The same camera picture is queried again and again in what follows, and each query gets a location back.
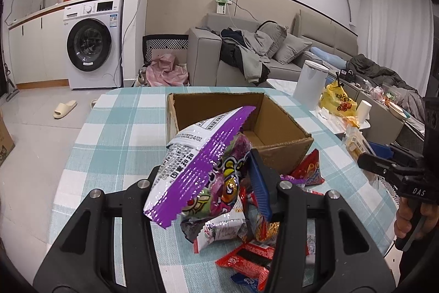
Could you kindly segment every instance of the yellow plastic bag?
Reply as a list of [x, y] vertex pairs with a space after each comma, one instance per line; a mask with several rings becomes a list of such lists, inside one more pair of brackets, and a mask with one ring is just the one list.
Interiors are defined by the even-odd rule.
[[343, 87], [338, 86], [337, 81], [326, 86], [319, 106], [339, 117], [356, 116], [356, 102], [348, 97]]

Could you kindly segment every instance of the blue snack package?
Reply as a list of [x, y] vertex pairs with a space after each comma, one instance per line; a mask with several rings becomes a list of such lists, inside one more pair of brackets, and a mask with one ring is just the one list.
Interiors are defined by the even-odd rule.
[[236, 284], [239, 284], [240, 286], [247, 287], [247, 289], [252, 293], [260, 293], [258, 291], [258, 280], [252, 279], [249, 277], [244, 276], [241, 273], [235, 273], [233, 276], [231, 276], [232, 281], [234, 281]]

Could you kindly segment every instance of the gray pillow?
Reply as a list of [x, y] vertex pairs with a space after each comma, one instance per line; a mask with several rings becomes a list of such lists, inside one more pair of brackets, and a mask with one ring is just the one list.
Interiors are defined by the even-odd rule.
[[302, 52], [311, 48], [313, 42], [288, 34], [287, 38], [274, 55], [274, 59], [282, 64], [290, 63]]
[[282, 45], [284, 40], [287, 37], [287, 27], [279, 25], [273, 21], [267, 21], [263, 23], [258, 30], [267, 34], [270, 38], [273, 39], [272, 46], [268, 49], [266, 55], [269, 59], [271, 59], [274, 54], [278, 51], [279, 47]]

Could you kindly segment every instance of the black handle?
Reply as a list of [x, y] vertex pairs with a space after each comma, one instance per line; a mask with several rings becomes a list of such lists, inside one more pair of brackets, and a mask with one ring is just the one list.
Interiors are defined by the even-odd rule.
[[404, 252], [406, 252], [410, 248], [416, 234], [421, 230], [422, 225], [424, 225], [426, 219], [425, 216], [421, 215], [422, 203], [420, 201], [409, 200], [408, 205], [413, 210], [413, 217], [410, 220], [412, 228], [404, 238], [397, 238], [395, 241], [396, 249]]

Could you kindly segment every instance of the pink cloth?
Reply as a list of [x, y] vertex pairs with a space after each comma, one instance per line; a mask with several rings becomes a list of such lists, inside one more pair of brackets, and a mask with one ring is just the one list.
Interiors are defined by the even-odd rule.
[[187, 70], [176, 64], [173, 54], [159, 55], [146, 68], [146, 80], [150, 86], [184, 86], [189, 82]]

